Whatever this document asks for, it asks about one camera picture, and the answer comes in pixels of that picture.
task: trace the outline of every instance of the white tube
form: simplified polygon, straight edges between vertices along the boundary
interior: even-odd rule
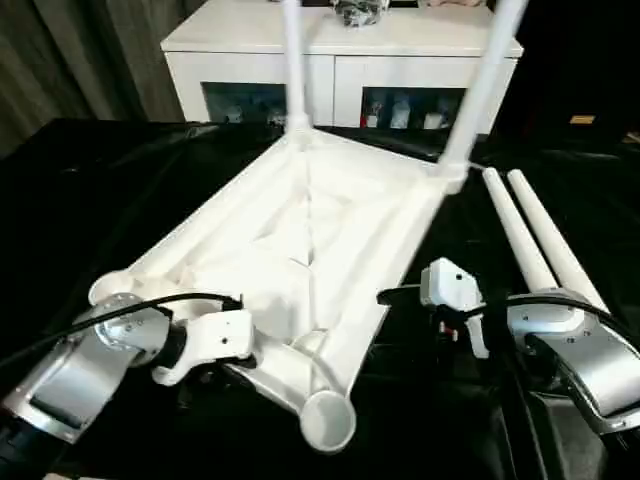
[[[535,292],[544,288],[555,288],[558,285],[547,266],[542,253],[538,249],[535,240],[529,233],[527,225],[520,216],[513,200],[507,192],[507,188],[500,179],[495,168],[487,168],[482,173],[484,183],[489,189],[491,200],[496,207],[500,223],[504,228],[511,250],[520,265],[529,290]]]
[[[299,0],[284,0],[285,58],[287,59],[287,129],[309,127],[304,108],[304,56]]]
[[[440,158],[439,164],[445,174],[461,174],[464,181],[478,126],[486,113],[487,102],[493,92],[500,66],[526,6],[527,0],[498,2],[487,48],[480,60],[475,78],[462,100],[447,146]]]
[[[608,311],[582,265],[522,172],[512,170],[507,178],[562,286],[584,295],[592,305]]]
[[[336,453],[356,431],[356,412],[348,398],[331,390],[311,395],[300,412],[300,429],[316,450]]]

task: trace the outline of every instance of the curtain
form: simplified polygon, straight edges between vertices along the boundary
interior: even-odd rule
[[[0,2],[0,158],[54,118],[182,121],[160,42],[202,3]]]

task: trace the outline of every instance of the black table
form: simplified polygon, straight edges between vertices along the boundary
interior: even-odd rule
[[[426,160],[443,137],[332,129]],[[99,275],[127,266],[263,152],[266,128],[54,121],[0,163],[5,274],[3,354],[68,324]],[[631,146],[482,143],[474,162],[522,168],[612,312],[640,321],[640,151]],[[497,215],[472,169],[449,197],[405,281],[445,256],[485,296],[525,292]],[[189,388],[131,371],[60,465],[111,478],[344,475],[431,478],[614,478],[601,441],[562,395],[511,398],[499,372],[460,346],[446,375],[429,351],[416,302],[394,308],[353,391],[354,440],[332,457],[311,452],[297,419],[250,389],[216,378]],[[3,372],[3,392],[37,359]]]

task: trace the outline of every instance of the white plastic part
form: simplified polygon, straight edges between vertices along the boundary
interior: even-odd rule
[[[526,2],[505,3],[523,8]],[[506,51],[505,32],[515,31],[519,16],[499,8],[501,32],[491,35],[478,71],[483,85],[465,96],[458,116],[464,126],[449,139],[445,168],[436,169],[309,127],[298,1],[285,0],[283,9],[287,134],[125,276],[143,298],[173,289],[242,294],[256,325],[258,365],[232,368],[299,414],[310,445],[331,452],[355,430],[349,395],[387,311],[376,295],[401,282],[445,195],[464,182],[497,74],[494,60]],[[92,299],[121,289],[125,276],[98,279]],[[172,308],[187,320],[216,307],[177,305]]]
[[[287,59],[287,130],[309,128],[305,109],[304,51],[299,0],[283,1]]]
[[[209,313],[187,320],[184,327],[187,329],[184,351],[172,368],[153,369],[156,383],[175,385],[193,367],[221,358],[247,358],[253,350],[253,322],[247,310]]]
[[[482,294],[475,277],[447,258],[431,262],[422,271],[420,279],[420,301],[423,305],[447,305],[455,310],[466,311],[482,302]],[[489,358],[489,350],[482,335],[482,315],[467,320],[471,350],[476,358]]]
[[[300,412],[300,429],[316,450],[336,453],[356,431],[356,412],[351,402],[331,390],[321,390],[307,399]]]
[[[553,223],[523,173],[520,170],[512,170],[507,178],[562,286],[584,295],[591,304],[608,311],[582,265],[571,251],[558,227]]]
[[[527,0],[498,2],[487,49],[471,87],[465,93],[447,146],[438,162],[440,173],[452,179],[450,193],[458,193],[467,177],[469,155],[476,140],[478,126],[527,3]]]
[[[422,270],[420,301],[423,305],[447,305],[466,311],[482,302],[475,277],[447,258],[439,258]]]
[[[535,240],[529,233],[527,225],[520,216],[513,200],[507,192],[500,175],[495,168],[486,168],[482,173],[489,195],[500,217],[511,249],[520,265],[529,290],[535,292],[545,288],[557,287],[551,270],[547,266]]]

